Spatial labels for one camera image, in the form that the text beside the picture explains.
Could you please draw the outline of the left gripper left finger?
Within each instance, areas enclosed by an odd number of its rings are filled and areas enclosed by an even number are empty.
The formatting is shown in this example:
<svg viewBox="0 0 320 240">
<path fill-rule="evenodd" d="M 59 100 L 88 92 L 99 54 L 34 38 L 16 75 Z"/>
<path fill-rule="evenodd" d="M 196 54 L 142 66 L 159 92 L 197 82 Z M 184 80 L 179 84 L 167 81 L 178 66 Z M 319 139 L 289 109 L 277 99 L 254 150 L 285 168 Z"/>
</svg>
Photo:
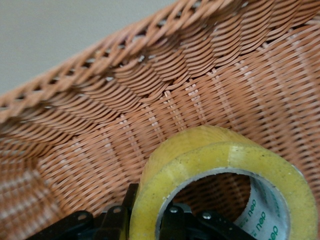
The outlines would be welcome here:
<svg viewBox="0 0 320 240">
<path fill-rule="evenodd" d="M 139 184 L 131 183 L 121 203 L 107 205 L 93 216 L 86 210 L 75 211 L 29 240 L 128 240 L 130 218 Z"/>
</svg>

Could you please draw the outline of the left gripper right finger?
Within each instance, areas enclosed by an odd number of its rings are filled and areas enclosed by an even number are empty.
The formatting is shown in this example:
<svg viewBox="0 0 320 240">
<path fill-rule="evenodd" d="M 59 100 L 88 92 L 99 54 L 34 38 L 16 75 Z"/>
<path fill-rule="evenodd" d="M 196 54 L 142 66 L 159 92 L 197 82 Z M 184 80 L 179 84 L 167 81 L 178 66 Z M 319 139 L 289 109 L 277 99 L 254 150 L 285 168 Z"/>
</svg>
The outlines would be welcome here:
<svg viewBox="0 0 320 240">
<path fill-rule="evenodd" d="M 188 205 L 170 205 L 159 228 L 161 240 L 253 240 L 254 237 L 214 210 L 193 215 Z"/>
</svg>

